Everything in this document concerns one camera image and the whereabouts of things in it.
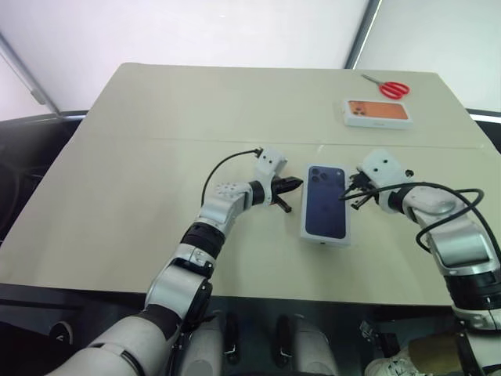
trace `black wire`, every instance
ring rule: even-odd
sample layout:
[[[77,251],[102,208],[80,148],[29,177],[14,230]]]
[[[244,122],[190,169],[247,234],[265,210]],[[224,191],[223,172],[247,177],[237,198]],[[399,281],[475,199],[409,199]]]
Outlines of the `black wire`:
[[[174,346],[172,347],[172,352],[171,356],[169,357],[167,367],[166,367],[166,376],[174,376],[177,374],[177,369],[178,369],[178,358],[182,355],[180,353],[180,350],[183,349],[185,346],[185,335],[181,333],[175,342]]]
[[[216,167],[214,167],[211,171],[211,173],[209,174],[209,176],[207,177],[207,180],[205,180],[205,184],[204,184],[204,188],[202,189],[202,200],[201,200],[201,205],[200,206],[204,206],[204,200],[205,200],[205,191],[207,190],[207,185],[209,184],[209,180],[211,180],[211,177],[213,176],[213,174],[216,172],[216,170],[223,164],[225,163],[228,159],[232,159],[234,157],[238,157],[239,155],[244,155],[244,154],[252,154],[252,153],[255,153],[255,154],[259,154],[261,151],[259,149],[253,149],[253,150],[247,150],[247,151],[240,151],[239,153],[234,153],[228,157],[226,157],[225,159],[223,159],[222,161],[220,161]]]
[[[420,240],[420,238],[425,234],[427,233],[429,230],[432,230],[433,228],[437,227],[437,226],[440,226],[440,225],[443,225],[444,223],[447,223],[447,222],[450,222],[452,221],[453,219],[463,215],[463,214],[466,214],[467,212],[469,211],[472,211],[478,218],[478,220],[480,221],[480,223],[483,225],[483,227],[485,228],[485,232],[487,233],[491,243],[492,243],[492,246],[494,247],[494,251],[495,253],[497,254],[498,256],[498,259],[501,260],[501,250],[499,249],[499,244],[496,240],[496,237],[494,236],[494,233],[492,232],[492,229],[491,227],[488,225],[487,221],[485,220],[484,216],[478,211],[478,209],[475,208],[476,205],[478,205],[478,203],[482,200],[482,198],[484,197],[484,192],[482,190],[478,190],[478,189],[467,189],[467,190],[453,190],[452,188],[449,188],[448,186],[443,186],[442,184],[436,184],[436,183],[427,183],[427,182],[415,182],[415,183],[401,183],[401,184],[395,184],[395,185],[392,185],[392,186],[384,186],[384,187],[381,187],[381,188],[376,188],[374,190],[367,190],[366,192],[362,192],[362,193],[356,193],[356,194],[352,194],[350,196],[346,196],[346,193],[347,192],[344,192],[340,197],[339,199],[341,201],[346,201],[346,200],[351,200],[353,198],[357,198],[357,197],[364,197],[364,196],[368,196],[368,195],[371,195],[371,194],[376,194],[376,193],[379,193],[379,192],[384,192],[386,190],[395,190],[395,189],[398,189],[398,188],[405,188],[405,187],[408,187],[408,186],[429,186],[431,188],[438,188],[440,190],[444,190],[446,192],[449,192],[450,194],[454,195],[455,197],[458,197],[465,205],[466,207],[461,209],[460,211],[458,211],[457,213],[455,213],[454,215],[451,215],[449,216],[448,218],[446,219],[442,219],[441,221],[438,221],[436,223],[434,223],[433,225],[429,225],[427,228],[424,228],[422,229],[417,235],[416,235],[416,242],[418,243],[418,245],[420,247],[422,247],[422,249],[424,249],[425,251],[429,252],[429,248],[426,247]],[[474,200],[474,202],[470,202],[467,198],[465,198],[465,196],[463,196],[461,193],[466,193],[466,192],[475,192],[475,193],[478,193],[478,196],[477,198]]]
[[[465,206],[463,209],[459,210],[457,213],[454,213],[453,215],[450,215],[449,217],[447,218],[444,218],[444,219],[441,219],[440,221],[437,221],[431,225],[429,225],[428,227],[425,227],[424,229],[422,229],[419,233],[417,233],[416,235],[416,242],[417,242],[417,245],[419,245],[420,247],[422,247],[422,249],[424,249],[426,252],[428,253],[431,253],[430,251],[430,248],[427,247],[426,245],[424,245],[423,241],[421,240],[421,238],[428,232],[430,232],[431,230],[433,229],[436,229],[437,227],[447,223],[447,222],[451,222],[452,220],[456,219],[456,218],[459,218],[461,215],[464,215],[466,213],[468,213],[470,210],[472,210],[475,206],[477,206],[480,201],[482,201],[482,199],[484,198],[484,192],[482,190],[478,190],[478,189],[475,189],[475,188],[471,188],[471,189],[468,189],[468,190],[462,190],[463,192],[475,192],[477,193],[478,195],[475,197],[474,201],[473,202],[468,202],[468,204],[465,202],[465,204],[467,204],[467,206]]]

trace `iphone box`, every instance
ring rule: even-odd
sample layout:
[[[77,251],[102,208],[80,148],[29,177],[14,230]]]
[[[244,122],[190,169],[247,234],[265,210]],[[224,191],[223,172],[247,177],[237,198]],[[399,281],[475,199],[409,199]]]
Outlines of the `iphone box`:
[[[339,197],[348,186],[345,168],[310,164],[303,183],[301,237],[328,245],[350,244],[350,207]]]
[[[349,99],[343,102],[344,123],[350,127],[409,129],[413,120],[401,102]]]

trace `orange phone box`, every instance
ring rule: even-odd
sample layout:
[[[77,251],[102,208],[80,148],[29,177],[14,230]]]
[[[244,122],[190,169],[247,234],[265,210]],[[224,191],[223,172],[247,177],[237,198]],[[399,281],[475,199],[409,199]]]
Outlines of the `orange phone box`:
[[[343,102],[344,123],[350,127],[408,129],[413,126],[401,102],[349,99]]]

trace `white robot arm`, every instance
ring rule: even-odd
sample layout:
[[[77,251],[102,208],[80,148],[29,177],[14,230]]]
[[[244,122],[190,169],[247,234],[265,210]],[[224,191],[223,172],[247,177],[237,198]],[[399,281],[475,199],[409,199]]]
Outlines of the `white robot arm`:
[[[375,150],[357,167],[341,199],[359,199],[359,209],[371,197],[388,213],[401,212],[421,231],[418,244],[429,251],[445,279],[457,318],[457,344],[465,374],[482,375],[482,368],[501,364],[501,253],[487,222],[474,207],[481,190],[451,190],[433,183],[415,183],[385,150]],[[347,196],[352,190],[361,193]],[[460,193],[476,192],[469,202]],[[473,211],[482,226],[467,213]],[[429,247],[421,242],[427,236]]]
[[[216,258],[235,218],[251,206],[278,204],[278,196],[295,190],[302,180],[278,174],[287,159],[271,148],[259,150],[255,180],[217,186],[182,237],[171,259],[150,286],[145,309],[125,317],[51,373],[66,375],[155,376],[171,354],[182,331],[200,324],[212,285]]]

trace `scissor handle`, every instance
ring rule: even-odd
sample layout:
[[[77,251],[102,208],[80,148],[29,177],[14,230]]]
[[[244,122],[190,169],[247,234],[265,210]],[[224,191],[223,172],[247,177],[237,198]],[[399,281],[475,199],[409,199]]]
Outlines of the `scissor handle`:
[[[410,93],[410,87],[401,82],[385,82],[379,86],[379,91],[390,99],[401,99]]]

